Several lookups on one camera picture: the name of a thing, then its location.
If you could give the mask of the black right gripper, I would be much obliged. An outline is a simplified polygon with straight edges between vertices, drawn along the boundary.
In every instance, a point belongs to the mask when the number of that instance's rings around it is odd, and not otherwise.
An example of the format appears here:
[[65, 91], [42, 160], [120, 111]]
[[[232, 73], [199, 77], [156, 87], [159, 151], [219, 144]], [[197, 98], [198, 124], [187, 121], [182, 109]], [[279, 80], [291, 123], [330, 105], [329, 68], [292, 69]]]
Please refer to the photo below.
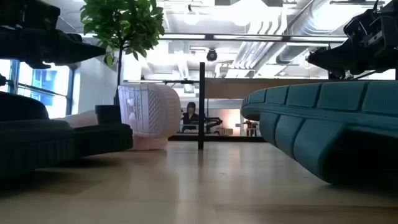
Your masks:
[[366, 11], [353, 17], [343, 30], [346, 41], [332, 49], [310, 52], [307, 62], [333, 75], [397, 67], [396, 12]]

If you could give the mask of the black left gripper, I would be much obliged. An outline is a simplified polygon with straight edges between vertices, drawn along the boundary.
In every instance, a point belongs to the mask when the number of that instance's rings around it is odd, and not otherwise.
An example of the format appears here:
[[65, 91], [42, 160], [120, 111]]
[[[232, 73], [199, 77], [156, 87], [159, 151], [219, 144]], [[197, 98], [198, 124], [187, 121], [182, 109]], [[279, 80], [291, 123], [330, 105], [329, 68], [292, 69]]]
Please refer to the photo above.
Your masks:
[[61, 44], [63, 32], [57, 29], [8, 29], [1, 28], [1, 59], [25, 62], [33, 69], [47, 69], [55, 65], [82, 62], [104, 55], [102, 47], [84, 43], [80, 40], [65, 39]]

